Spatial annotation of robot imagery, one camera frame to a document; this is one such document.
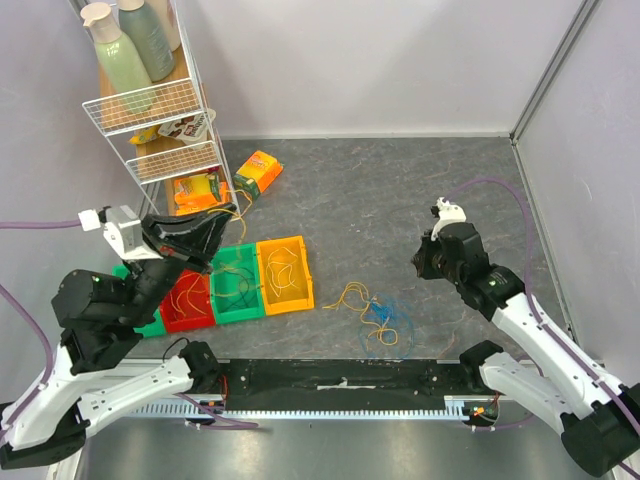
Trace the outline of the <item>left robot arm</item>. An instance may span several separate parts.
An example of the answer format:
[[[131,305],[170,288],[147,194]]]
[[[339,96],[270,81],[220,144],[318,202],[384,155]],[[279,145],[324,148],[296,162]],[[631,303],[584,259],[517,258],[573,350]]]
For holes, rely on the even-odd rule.
[[[30,389],[1,407],[2,469],[55,464],[155,399],[216,388],[220,366],[202,341],[114,387],[99,383],[142,340],[140,328],[153,321],[184,272],[211,273],[236,213],[232,203],[184,216],[138,217],[126,205],[79,213],[82,229],[101,230],[127,274],[75,269],[61,281],[51,301],[60,340],[46,346],[46,366]]]

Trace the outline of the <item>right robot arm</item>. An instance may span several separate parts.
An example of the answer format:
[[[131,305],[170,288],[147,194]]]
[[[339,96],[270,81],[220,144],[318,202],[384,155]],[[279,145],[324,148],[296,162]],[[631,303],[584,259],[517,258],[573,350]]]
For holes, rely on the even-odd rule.
[[[464,303],[515,340],[540,367],[533,373],[484,341],[462,356],[458,381],[467,392],[487,387],[544,421],[574,462],[598,477],[639,451],[639,388],[609,373],[549,318],[526,279],[490,262],[463,208],[439,198],[435,225],[412,259],[425,280],[446,280]]]

